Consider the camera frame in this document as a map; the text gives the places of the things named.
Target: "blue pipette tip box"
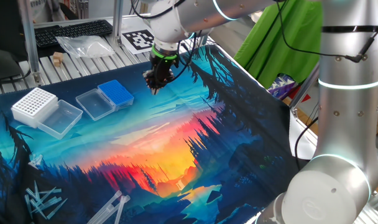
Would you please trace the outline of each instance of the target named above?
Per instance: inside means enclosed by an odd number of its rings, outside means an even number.
[[[117,80],[113,80],[77,96],[76,101],[94,121],[97,121],[131,106],[134,97]]]
[[[134,97],[117,80],[98,86],[101,93],[116,107],[116,111],[131,106]]]

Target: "orange sky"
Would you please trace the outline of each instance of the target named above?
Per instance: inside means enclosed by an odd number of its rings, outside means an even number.
[[[209,115],[213,115],[210,110],[197,113],[196,117],[210,125],[205,119]],[[183,175],[187,168],[195,166],[194,158],[185,139],[188,139],[189,136],[197,137],[196,129],[203,130],[196,118],[192,118],[185,124],[165,125],[128,146],[121,146],[122,152],[119,157],[114,157],[114,155],[105,162],[127,166],[130,166],[131,163],[154,167],[160,165],[170,179],[176,179]]]

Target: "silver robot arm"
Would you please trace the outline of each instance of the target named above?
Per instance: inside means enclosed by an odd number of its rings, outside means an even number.
[[[152,14],[178,1],[157,2]],[[155,34],[151,61],[157,67],[155,58],[170,57],[173,64],[177,42],[191,33],[272,4],[275,1],[181,0],[164,16],[150,20]],[[323,14],[320,51],[353,57],[321,56],[314,158],[256,224],[352,224],[378,186],[378,0],[323,0]],[[366,46],[367,53],[360,54]],[[168,71],[171,64],[164,69]]]

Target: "white pipette tip rack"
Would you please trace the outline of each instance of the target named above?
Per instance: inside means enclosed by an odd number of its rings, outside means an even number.
[[[37,128],[44,117],[56,104],[58,98],[40,88],[35,88],[12,106],[15,120]]]

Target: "plastic box lid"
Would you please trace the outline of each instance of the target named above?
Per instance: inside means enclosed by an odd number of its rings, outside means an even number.
[[[76,101],[94,121],[114,112],[115,109],[108,99],[106,99],[106,97],[104,97],[97,89],[90,90],[77,96]]]
[[[39,129],[57,139],[62,139],[81,119],[82,114],[82,110],[60,100],[49,115],[39,123]]]

